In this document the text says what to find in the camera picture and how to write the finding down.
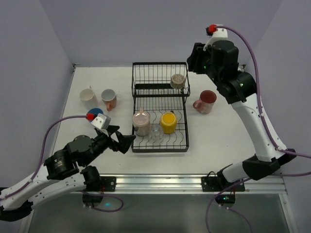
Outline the blue tumbler cup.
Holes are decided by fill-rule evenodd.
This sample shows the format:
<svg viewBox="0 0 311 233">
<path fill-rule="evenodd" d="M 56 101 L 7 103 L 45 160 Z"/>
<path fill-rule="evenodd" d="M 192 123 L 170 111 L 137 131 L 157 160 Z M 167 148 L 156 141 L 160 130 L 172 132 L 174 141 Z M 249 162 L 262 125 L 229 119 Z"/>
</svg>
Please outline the blue tumbler cup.
<svg viewBox="0 0 311 233">
<path fill-rule="evenodd" d="M 87 113 L 88 114 L 98 115 L 98 114 L 103 114 L 104 112 L 103 112 L 103 110 L 101 108 L 92 108 Z"/>
</svg>

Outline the iridescent pink mug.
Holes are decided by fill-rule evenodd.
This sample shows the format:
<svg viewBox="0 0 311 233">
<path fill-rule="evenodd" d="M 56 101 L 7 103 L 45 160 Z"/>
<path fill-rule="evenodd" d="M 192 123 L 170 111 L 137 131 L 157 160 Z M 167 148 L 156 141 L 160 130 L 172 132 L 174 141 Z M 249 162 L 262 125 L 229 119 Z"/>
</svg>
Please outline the iridescent pink mug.
<svg viewBox="0 0 311 233">
<path fill-rule="evenodd" d="M 140 107 L 139 111 L 134 113 L 132 118 L 134 131 L 138 136 L 146 136 L 149 133 L 150 128 L 150 116 L 144 111 L 143 107 Z"/>
</svg>

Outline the beige speckled cup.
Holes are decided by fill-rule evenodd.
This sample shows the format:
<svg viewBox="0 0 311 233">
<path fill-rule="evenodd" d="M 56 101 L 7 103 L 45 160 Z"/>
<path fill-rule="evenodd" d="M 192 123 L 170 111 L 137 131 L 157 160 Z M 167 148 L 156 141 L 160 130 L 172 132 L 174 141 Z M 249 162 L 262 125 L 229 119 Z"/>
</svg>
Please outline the beige speckled cup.
<svg viewBox="0 0 311 233">
<path fill-rule="evenodd" d="M 170 85 L 173 89 L 182 89 L 185 86 L 185 77 L 181 74 L 174 74 L 171 77 Z"/>
</svg>

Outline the clear glass cup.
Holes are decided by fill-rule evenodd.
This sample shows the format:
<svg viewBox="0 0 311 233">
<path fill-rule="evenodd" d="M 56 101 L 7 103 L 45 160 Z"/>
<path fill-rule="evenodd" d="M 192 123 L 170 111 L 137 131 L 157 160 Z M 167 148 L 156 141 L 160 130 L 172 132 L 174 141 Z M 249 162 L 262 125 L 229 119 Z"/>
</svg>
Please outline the clear glass cup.
<svg viewBox="0 0 311 233">
<path fill-rule="evenodd" d="M 149 138 L 153 142 L 161 142 L 163 139 L 164 131 L 160 124 L 152 124 L 149 128 Z"/>
</svg>

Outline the salmon floral mug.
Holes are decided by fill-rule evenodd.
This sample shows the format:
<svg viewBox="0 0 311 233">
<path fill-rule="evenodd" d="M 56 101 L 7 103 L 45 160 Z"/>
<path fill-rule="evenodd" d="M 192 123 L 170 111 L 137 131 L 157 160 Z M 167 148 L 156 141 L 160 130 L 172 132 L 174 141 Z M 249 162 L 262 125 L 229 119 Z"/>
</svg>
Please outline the salmon floral mug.
<svg viewBox="0 0 311 233">
<path fill-rule="evenodd" d="M 107 111 L 111 111 L 117 105 L 117 96 L 114 90 L 106 89 L 101 93 L 101 99 L 106 105 Z"/>
</svg>

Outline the white ceramic mug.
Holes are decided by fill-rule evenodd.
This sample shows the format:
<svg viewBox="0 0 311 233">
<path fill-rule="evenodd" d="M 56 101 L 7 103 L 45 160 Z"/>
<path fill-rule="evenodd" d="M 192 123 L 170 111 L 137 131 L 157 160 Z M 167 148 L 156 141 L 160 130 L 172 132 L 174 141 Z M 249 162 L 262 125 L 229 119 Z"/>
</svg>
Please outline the white ceramic mug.
<svg viewBox="0 0 311 233">
<path fill-rule="evenodd" d="M 83 89 L 79 94 L 80 101 L 87 109 L 97 108 L 98 101 L 96 94 L 91 86 Z"/>
</svg>

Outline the pink floral mug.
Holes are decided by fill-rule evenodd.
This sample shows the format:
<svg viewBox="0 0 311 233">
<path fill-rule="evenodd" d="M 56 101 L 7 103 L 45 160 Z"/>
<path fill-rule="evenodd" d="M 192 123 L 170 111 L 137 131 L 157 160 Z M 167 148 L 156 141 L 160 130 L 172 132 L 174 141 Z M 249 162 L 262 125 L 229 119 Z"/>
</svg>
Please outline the pink floral mug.
<svg viewBox="0 0 311 233">
<path fill-rule="evenodd" d="M 211 112 L 217 100 L 216 94 L 211 90 L 204 90 L 198 100 L 193 103 L 193 108 L 199 113 L 207 115 Z"/>
</svg>

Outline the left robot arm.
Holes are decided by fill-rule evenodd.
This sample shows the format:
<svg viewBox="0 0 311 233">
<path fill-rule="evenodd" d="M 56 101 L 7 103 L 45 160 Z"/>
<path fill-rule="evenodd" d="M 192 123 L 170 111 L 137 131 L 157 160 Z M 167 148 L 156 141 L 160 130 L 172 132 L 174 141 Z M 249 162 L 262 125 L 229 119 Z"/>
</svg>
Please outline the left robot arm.
<svg viewBox="0 0 311 233">
<path fill-rule="evenodd" d="M 91 162 L 106 149 L 125 154 L 136 138 L 135 135 L 123 135 L 118 129 L 118 126 L 110 126 L 108 133 L 97 131 L 95 138 L 75 137 L 46 159 L 38 172 L 2 189 L 0 219 L 8 222 L 20 220 L 38 205 L 70 192 L 101 191 L 102 179 Z"/>
</svg>

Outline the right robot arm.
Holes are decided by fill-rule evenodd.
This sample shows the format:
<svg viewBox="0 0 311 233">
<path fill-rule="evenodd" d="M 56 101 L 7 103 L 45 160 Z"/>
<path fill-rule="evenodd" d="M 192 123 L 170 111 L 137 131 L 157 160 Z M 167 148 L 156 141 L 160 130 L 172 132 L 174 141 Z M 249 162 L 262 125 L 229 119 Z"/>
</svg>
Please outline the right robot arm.
<svg viewBox="0 0 311 233">
<path fill-rule="evenodd" d="M 264 127 L 261 116 L 265 110 L 257 103 L 257 86 L 254 78 L 247 72 L 238 70 L 239 49 L 233 42 L 219 40 L 207 49 L 204 44 L 195 43 L 190 57 L 187 59 L 190 72 L 206 74 L 216 85 L 216 89 L 242 120 L 255 149 L 255 155 L 236 164 L 221 169 L 217 176 L 223 182 L 233 183 L 250 178 L 260 180 L 295 158 L 294 150 L 286 151 L 274 147 L 271 136 L 277 139 L 269 119 Z"/>
</svg>

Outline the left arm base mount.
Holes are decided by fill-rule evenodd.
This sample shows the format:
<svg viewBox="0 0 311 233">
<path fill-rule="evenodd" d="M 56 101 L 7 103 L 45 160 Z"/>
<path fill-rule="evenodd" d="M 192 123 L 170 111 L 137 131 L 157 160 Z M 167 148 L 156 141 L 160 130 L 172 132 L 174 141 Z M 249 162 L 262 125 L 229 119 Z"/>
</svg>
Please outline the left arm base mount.
<svg viewBox="0 0 311 233">
<path fill-rule="evenodd" d="M 116 177 L 114 176 L 101 176 L 100 181 L 88 184 L 85 192 L 98 192 L 104 194 L 106 192 L 114 192 L 116 187 Z M 103 200 L 103 197 L 94 197 L 86 194 L 82 195 L 82 202 L 85 205 L 97 207 Z"/>
</svg>

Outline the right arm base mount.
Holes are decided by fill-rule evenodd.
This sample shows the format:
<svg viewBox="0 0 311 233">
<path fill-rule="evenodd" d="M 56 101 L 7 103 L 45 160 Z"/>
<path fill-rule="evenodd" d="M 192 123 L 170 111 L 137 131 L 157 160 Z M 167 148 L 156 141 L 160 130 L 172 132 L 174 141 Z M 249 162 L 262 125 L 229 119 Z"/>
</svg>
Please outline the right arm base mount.
<svg viewBox="0 0 311 233">
<path fill-rule="evenodd" d="M 216 173 L 211 171 L 208 175 L 201 177 L 201 186 L 203 192 L 219 193 L 225 188 L 231 186 L 233 183 L 228 183 L 226 180 L 222 181 L 217 177 Z M 218 205 L 225 207 L 232 207 L 236 201 L 236 192 L 244 192 L 245 185 L 243 183 L 231 188 L 228 194 L 221 194 L 215 198 Z"/>
</svg>

